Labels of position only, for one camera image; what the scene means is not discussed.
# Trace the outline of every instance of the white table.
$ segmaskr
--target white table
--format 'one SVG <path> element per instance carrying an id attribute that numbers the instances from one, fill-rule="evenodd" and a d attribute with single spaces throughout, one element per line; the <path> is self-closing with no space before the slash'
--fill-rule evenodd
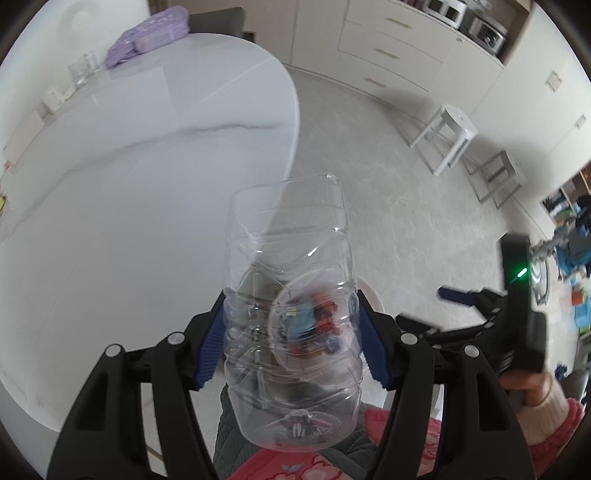
<path id="1" fill-rule="evenodd" d="M 58 430 L 106 346 L 212 307 L 230 198 L 288 177 L 299 107 L 265 50 L 200 34 L 100 73 L 51 120 L 2 184 L 0 380 Z"/>

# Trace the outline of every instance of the white stool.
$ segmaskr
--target white stool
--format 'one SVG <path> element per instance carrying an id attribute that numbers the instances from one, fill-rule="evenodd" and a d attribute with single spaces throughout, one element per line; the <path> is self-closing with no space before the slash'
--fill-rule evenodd
<path id="1" fill-rule="evenodd" d="M 501 168 L 499 168 L 496 172 L 494 172 L 490 177 L 486 177 L 486 173 L 484 171 L 484 168 L 489 165 L 490 163 L 494 162 L 495 160 L 501 160 L 502 165 Z M 479 166 L 475 171 L 471 172 L 470 175 L 474 175 L 476 172 L 480 172 L 482 174 L 482 176 L 484 177 L 484 179 L 487 181 L 487 188 L 488 188 L 488 193 L 486 195 L 484 195 L 484 197 L 480 198 L 478 197 L 478 194 L 476 195 L 476 197 L 478 198 L 478 201 L 480 203 L 484 203 L 485 201 L 487 201 L 489 198 L 492 197 L 493 201 L 495 202 L 496 207 L 499 209 L 503 206 L 503 204 L 509 200 L 514 194 L 515 192 L 517 192 L 517 190 L 519 190 L 523 184 L 525 183 L 525 177 L 523 175 L 523 172 L 521 170 L 521 166 L 519 165 L 519 161 L 513 156 L 511 155 L 509 152 L 507 152 L 507 150 L 503 150 L 499 153 L 497 153 L 495 156 L 493 156 L 490 160 L 484 162 L 481 166 Z M 503 172 L 507 173 L 507 177 L 505 178 L 505 180 L 503 180 L 502 182 L 498 183 L 498 184 L 493 184 L 493 182 L 499 178 L 501 175 L 503 175 Z M 514 188 L 509 192 L 509 195 L 507 195 L 507 197 L 505 197 L 501 203 L 497 203 L 495 195 L 497 193 L 499 193 L 502 189 L 506 188 L 507 185 L 509 185 L 510 183 L 514 183 L 515 186 Z"/>
<path id="2" fill-rule="evenodd" d="M 427 140 L 432 140 L 435 133 L 439 132 L 443 125 L 447 125 L 457 134 L 457 140 L 452 145 L 452 149 L 448 152 L 441 164 L 433 172 L 433 175 L 436 177 L 441 175 L 441 172 L 447 165 L 450 167 L 456 165 L 472 140 L 474 140 L 478 134 L 478 130 L 464 112 L 453 105 L 445 103 L 433 118 L 429 120 L 425 129 L 412 141 L 410 148 L 414 148 L 419 140 L 425 137 L 431 130 L 433 133 L 431 136 L 427 137 Z"/>

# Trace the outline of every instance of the tiled floor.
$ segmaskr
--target tiled floor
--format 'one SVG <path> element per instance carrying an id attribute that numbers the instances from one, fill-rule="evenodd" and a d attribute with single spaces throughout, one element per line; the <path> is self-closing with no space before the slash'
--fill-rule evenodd
<path id="1" fill-rule="evenodd" d="M 447 329 L 479 322 L 473 311 L 438 301 L 436 290 L 442 285 L 500 289 L 498 239 L 514 231 L 537 242 L 541 232 L 512 200 L 501 210 L 492 202 L 480 205 L 461 164 L 435 178 L 427 163 L 435 168 L 447 145 L 436 139 L 410 150 L 407 143 L 420 130 L 418 122 L 328 80 L 290 73 L 301 103 L 293 177 L 333 173 L 340 180 L 357 275 L 373 286 L 389 314 L 406 312 Z M 566 362 L 561 356 L 572 343 L 557 338 L 570 323 L 561 316 L 561 296 L 555 298 L 551 356 Z M 211 453 L 223 384 L 218 372 L 194 398 Z M 367 378 L 362 388 L 364 401 L 383 403 L 379 384 Z M 148 401 L 147 417 L 153 415 L 150 408 Z M 148 444 L 159 450 L 155 424 L 148 424 Z"/>

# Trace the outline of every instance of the lavender bag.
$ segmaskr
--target lavender bag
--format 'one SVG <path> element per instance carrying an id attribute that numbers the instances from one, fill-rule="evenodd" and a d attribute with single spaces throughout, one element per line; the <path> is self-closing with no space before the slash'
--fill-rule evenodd
<path id="1" fill-rule="evenodd" d="M 120 62 L 147 53 L 183 38 L 189 33 L 189 12 L 175 5 L 126 30 L 107 52 L 105 66 L 113 68 Z"/>

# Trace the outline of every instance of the plastic bottle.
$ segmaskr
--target plastic bottle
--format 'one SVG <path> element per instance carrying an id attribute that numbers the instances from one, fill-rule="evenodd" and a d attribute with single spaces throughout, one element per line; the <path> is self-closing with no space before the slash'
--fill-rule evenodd
<path id="1" fill-rule="evenodd" d="M 236 194 L 228 224 L 225 374 L 242 434 L 284 452 L 355 428 L 359 304 L 333 176 Z"/>

